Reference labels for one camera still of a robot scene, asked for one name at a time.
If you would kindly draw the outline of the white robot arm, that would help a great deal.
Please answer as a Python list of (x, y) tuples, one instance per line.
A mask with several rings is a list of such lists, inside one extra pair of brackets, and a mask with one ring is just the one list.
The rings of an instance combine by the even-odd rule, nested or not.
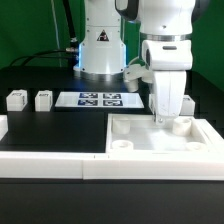
[(193, 23), (210, 1), (84, 0), (85, 33), (75, 73), (90, 80), (122, 78), (131, 92), (143, 81), (151, 87), (154, 121), (178, 117), (193, 65)]

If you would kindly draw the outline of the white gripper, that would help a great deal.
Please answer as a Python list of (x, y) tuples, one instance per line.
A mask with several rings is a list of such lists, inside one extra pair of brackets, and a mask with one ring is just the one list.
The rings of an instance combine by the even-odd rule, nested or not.
[(154, 100), (154, 121), (165, 124), (165, 119), (180, 115), (186, 86), (186, 71), (192, 68), (191, 41), (144, 40), (141, 45), (144, 66), (128, 65), (124, 82), (129, 92), (138, 90), (137, 80), (151, 84)]

